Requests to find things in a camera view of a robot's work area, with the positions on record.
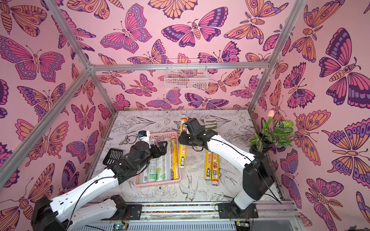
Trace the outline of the yellow plastic wrap roll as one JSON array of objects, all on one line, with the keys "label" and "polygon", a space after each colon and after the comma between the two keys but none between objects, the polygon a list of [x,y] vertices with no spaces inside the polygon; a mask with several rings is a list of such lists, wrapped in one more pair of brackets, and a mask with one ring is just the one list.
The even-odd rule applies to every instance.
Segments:
[{"label": "yellow plastic wrap roll", "polygon": [[[187,129],[185,127],[185,122],[187,122],[187,118],[182,117],[181,118],[181,124],[180,124],[180,134],[183,132],[187,133]],[[180,144],[179,146],[179,167],[185,168],[186,167],[186,155],[187,155],[187,146]]]},{"label": "yellow plastic wrap roll", "polygon": [[205,154],[205,169],[204,169],[204,179],[206,181],[212,180],[211,165],[212,165],[212,153],[207,150]]},{"label": "yellow plastic wrap roll", "polygon": [[212,186],[219,185],[219,155],[212,153],[212,171],[211,171]]},{"label": "yellow plastic wrap roll", "polygon": [[177,139],[171,138],[172,148],[172,177],[174,180],[179,179],[179,166],[178,166],[178,148]]}]

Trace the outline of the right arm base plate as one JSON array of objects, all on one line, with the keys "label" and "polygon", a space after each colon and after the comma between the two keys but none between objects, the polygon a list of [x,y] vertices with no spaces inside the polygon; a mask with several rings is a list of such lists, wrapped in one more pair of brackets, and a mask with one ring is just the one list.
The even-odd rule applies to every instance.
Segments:
[{"label": "right arm base plate", "polygon": [[221,219],[259,218],[255,204],[250,204],[246,209],[240,209],[233,203],[219,203],[216,210]]}]

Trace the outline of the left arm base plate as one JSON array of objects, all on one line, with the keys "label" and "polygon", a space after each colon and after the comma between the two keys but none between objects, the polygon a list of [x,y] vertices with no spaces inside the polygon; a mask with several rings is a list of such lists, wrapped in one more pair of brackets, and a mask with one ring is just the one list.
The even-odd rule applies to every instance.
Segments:
[{"label": "left arm base plate", "polygon": [[140,220],[141,213],[142,213],[142,204],[128,204],[123,208],[117,209],[117,211],[109,218],[105,218],[102,220],[120,220],[120,221],[127,221],[127,220]]}]

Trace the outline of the white green plastic wrap roll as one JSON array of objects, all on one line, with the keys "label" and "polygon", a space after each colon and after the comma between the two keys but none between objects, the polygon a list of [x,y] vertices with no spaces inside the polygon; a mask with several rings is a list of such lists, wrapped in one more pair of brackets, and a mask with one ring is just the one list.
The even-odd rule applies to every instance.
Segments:
[{"label": "white green plastic wrap roll", "polygon": [[157,159],[152,158],[148,167],[148,182],[152,183],[156,181],[156,169],[157,169]]},{"label": "white green plastic wrap roll", "polygon": [[164,155],[160,155],[156,163],[156,182],[161,182],[164,180]]}]

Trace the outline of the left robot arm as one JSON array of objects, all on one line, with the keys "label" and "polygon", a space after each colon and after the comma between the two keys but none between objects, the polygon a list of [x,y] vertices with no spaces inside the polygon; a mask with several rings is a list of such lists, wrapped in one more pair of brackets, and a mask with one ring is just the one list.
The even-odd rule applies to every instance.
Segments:
[{"label": "left robot arm", "polygon": [[31,226],[35,231],[73,231],[97,220],[125,219],[129,215],[127,203],[120,195],[93,206],[88,202],[100,194],[137,176],[151,160],[167,153],[168,143],[148,144],[138,141],[130,152],[107,166],[98,176],[74,190],[53,199],[42,197],[35,204]]}]

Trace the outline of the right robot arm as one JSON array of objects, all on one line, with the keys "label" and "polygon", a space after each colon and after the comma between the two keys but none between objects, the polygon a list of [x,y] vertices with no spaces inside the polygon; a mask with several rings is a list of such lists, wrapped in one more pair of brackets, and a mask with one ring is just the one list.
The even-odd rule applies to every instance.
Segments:
[{"label": "right robot arm", "polygon": [[213,130],[198,135],[182,132],[180,144],[216,153],[242,173],[242,190],[231,202],[232,207],[239,211],[259,201],[275,182],[273,169],[266,156],[243,151]]}]

